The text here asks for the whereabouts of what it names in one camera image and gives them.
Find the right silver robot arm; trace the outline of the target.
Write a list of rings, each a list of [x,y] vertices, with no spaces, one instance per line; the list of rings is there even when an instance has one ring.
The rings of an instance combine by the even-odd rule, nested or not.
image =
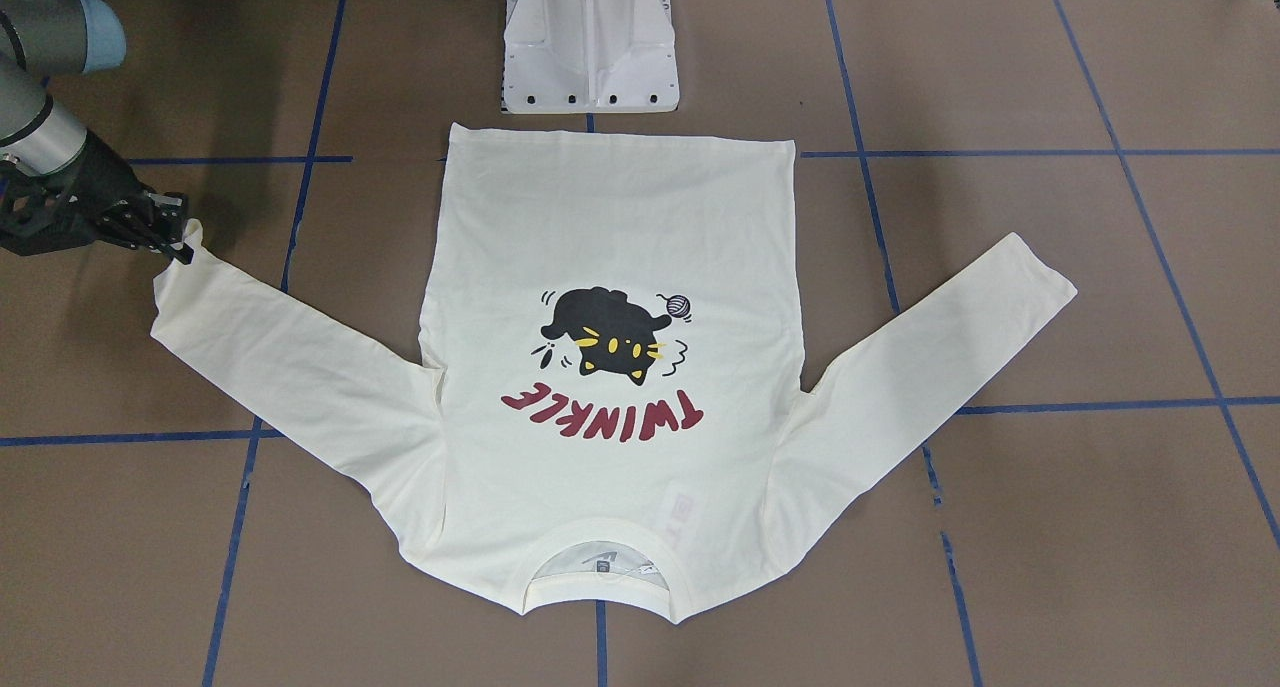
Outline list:
[[[102,0],[1,0],[1,244],[20,257],[102,241],[189,264],[189,203],[143,184],[42,84],[120,67],[127,40]]]

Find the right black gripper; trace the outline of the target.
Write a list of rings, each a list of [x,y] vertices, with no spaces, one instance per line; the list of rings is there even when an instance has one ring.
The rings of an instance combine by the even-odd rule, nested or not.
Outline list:
[[[1,246],[19,257],[76,249],[104,241],[128,249],[150,249],[179,264],[195,251],[182,237],[154,230],[184,230],[189,200],[183,192],[146,192],[119,154],[95,132],[68,166],[50,175],[26,175],[17,159],[3,162]],[[128,214],[140,209],[142,226]]]

